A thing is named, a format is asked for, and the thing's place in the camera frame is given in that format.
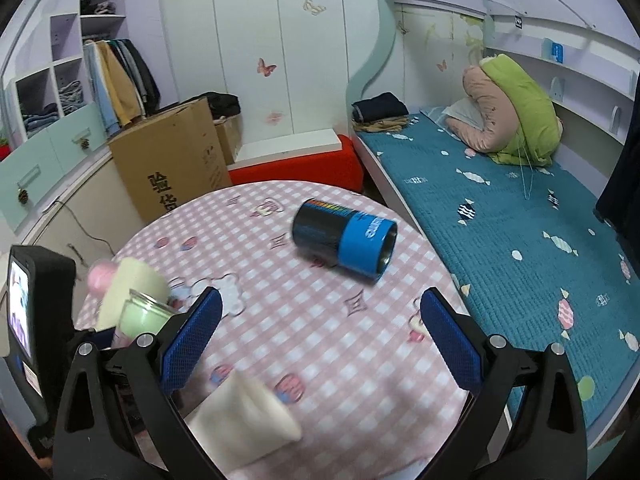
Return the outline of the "clear green and pink cup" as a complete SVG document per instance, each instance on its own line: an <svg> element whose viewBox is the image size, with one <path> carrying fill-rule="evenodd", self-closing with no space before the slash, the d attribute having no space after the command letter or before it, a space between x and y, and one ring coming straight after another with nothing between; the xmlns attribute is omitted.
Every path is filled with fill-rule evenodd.
<svg viewBox="0 0 640 480"><path fill-rule="evenodd" d="M114 330L112 347L127 347L144 333L157 335L174 314L174 310L167 304L130 289Z"/></svg>

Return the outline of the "white paper cup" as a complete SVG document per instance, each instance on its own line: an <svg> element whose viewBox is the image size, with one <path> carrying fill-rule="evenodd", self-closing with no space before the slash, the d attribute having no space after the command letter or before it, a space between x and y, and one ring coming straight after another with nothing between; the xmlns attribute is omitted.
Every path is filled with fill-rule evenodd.
<svg viewBox="0 0 640 480"><path fill-rule="evenodd" d="M257 379L232 370L189 416L186 426L225 474L303 437L284 403Z"/></svg>

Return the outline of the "cream fuzzy cup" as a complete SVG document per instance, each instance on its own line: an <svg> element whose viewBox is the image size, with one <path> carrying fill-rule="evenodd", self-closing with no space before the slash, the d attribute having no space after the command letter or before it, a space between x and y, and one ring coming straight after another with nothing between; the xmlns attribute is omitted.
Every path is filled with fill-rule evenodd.
<svg viewBox="0 0 640 480"><path fill-rule="evenodd" d="M96 321L97 330L106 330L117 325L122 308L132 290L141 292L161 304L164 304L169 296L166 278L152 266L131 257L123 258L116 264L115 273L107 284Z"/></svg>

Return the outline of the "black and blue cup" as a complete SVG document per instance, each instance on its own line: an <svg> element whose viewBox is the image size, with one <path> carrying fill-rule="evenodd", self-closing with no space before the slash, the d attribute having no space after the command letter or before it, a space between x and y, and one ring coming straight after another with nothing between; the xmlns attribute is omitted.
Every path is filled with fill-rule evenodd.
<svg viewBox="0 0 640 480"><path fill-rule="evenodd" d="M292 222L292 240L305 254L377 281L392 258L398 225L374 214L306 200Z"/></svg>

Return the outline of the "black phone device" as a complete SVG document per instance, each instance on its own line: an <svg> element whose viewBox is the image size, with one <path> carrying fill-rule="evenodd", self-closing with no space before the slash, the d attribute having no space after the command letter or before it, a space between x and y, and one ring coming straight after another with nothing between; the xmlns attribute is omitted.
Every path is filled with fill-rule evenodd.
<svg viewBox="0 0 640 480"><path fill-rule="evenodd" d="M35 417L26 439L39 458L52 454L70 369L75 281L73 259L36 245L11 247L6 274L10 353L4 360Z"/></svg>

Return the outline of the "teal patterned bed mattress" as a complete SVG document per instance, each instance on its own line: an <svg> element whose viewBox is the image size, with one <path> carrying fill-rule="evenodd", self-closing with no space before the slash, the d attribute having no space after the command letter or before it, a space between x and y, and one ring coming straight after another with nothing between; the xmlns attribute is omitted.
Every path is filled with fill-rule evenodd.
<svg viewBox="0 0 640 480"><path fill-rule="evenodd" d="M439 110L399 132L361 133L487 333L521 348L562 344L592 436L639 371L639 279L596 200L559 166L499 165Z"/></svg>

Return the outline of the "white low cabinet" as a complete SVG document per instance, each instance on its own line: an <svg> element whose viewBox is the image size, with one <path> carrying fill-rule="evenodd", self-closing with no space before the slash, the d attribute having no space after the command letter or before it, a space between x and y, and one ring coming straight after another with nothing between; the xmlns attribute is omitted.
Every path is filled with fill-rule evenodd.
<svg viewBox="0 0 640 480"><path fill-rule="evenodd" d="M143 227L104 146L47 192L18 227L16 239L74 259L83 280L93 263L114 257Z"/></svg>

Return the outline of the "pink checkered tablecloth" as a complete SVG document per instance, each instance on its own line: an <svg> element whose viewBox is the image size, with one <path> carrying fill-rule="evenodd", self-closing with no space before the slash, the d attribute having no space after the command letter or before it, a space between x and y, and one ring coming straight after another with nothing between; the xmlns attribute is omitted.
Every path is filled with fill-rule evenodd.
<svg viewBox="0 0 640 480"><path fill-rule="evenodd" d="M406 222L374 282L303 256L292 222L311 198L390 215L333 186L244 184L168 212L119 255L162 274L177 307L209 286L221 293L224 318L183 390L187 410L238 370L266 385L302 426L300 441L239 469L238 478L416 478L465 401L421 323L420 299L433 287L463 311L466 289Z"/></svg>

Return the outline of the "large cardboard box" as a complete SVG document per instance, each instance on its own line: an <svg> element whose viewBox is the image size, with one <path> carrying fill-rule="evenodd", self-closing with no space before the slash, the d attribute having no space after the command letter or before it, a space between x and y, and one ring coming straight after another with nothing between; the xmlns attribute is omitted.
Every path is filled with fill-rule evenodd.
<svg viewBox="0 0 640 480"><path fill-rule="evenodd" d="M115 136L108 148L146 223L194 198L232 185L204 99L139 122Z"/></svg>

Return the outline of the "pink and green pillow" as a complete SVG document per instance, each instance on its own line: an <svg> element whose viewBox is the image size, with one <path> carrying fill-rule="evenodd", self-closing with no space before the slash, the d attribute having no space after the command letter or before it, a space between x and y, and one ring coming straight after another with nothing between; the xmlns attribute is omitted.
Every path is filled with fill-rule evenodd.
<svg viewBox="0 0 640 480"><path fill-rule="evenodd" d="M464 70L462 86L465 97L442 112L460 141L499 165L552 164L563 125L520 64L505 54L483 58Z"/></svg>

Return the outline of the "white and teal shelf unit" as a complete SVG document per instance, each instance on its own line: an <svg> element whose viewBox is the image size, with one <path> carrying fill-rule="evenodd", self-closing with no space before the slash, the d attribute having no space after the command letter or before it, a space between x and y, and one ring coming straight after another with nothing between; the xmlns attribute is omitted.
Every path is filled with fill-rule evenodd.
<svg viewBox="0 0 640 480"><path fill-rule="evenodd" d="M39 0L1 67L1 219L17 231L106 140L84 42L124 24L122 0Z"/></svg>

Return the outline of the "small cardboard box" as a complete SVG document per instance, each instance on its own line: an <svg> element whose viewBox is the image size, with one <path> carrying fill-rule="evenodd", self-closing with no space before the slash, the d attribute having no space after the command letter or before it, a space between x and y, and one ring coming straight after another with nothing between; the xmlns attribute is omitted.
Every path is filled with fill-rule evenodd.
<svg viewBox="0 0 640 480"><path fill-rule="evenodd" d="M214 121L222 154L227 165L235 163L242 148L242 117L240 114Z"/></svg>

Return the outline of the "red storage bench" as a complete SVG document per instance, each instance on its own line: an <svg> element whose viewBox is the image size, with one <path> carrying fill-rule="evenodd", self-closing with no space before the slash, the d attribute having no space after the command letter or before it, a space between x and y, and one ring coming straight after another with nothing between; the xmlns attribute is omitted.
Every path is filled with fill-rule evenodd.
<svg viewBox="0 0 640 480"><path fill-rule="evenodd" d="M291 180L337 186L352 192L363 190L364 170L354 144L348 136L338 135L339 151L297 156L264 162L240 169L230 169L233 185Z"/></svg>

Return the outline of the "hanging clothes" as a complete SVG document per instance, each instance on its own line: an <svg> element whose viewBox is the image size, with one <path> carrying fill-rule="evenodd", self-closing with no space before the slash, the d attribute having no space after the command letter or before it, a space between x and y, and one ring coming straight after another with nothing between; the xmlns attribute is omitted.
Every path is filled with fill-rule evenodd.
<svg viewBox="0 0 640 480"><path fill-rule="evenodd" d="M131 40L87 39L82 50L108 138L157 113L160 89Z"/></svg>

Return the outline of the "folded dark clothes stack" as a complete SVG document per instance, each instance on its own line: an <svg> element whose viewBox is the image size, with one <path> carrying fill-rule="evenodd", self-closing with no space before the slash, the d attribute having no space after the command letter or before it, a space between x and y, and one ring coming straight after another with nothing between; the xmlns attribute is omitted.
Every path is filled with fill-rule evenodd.
<svg viewBox="0 0 640 480"><path fill-rule="evenodd" d="M399 132L409 122L409 111L392 92L352 104L352 126L363 132Z"/></svg>

